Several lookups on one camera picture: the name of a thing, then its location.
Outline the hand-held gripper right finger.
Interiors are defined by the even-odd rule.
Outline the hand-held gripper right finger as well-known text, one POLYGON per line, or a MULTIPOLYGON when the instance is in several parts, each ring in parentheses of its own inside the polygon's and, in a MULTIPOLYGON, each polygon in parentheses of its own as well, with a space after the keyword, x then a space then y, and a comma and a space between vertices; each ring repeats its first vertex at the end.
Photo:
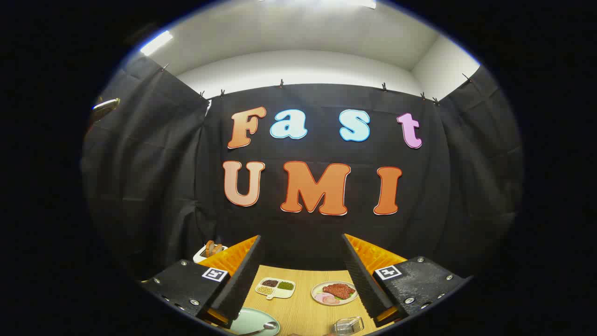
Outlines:
POLYGON ((349 234, 342 241, 346 270, 376 327, 421 315, 472 280, 428 257, 406 259, 349 234))

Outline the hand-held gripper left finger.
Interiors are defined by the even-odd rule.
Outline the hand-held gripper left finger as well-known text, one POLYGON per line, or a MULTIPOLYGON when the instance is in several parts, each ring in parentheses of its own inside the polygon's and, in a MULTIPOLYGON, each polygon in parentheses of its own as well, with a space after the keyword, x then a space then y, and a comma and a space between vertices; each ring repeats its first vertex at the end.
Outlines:
POLYGON ((201 262, 176 261, 140 285, 177 311, 229 328, 252 289, 262 258, 262 236, 256 235, 201 262))

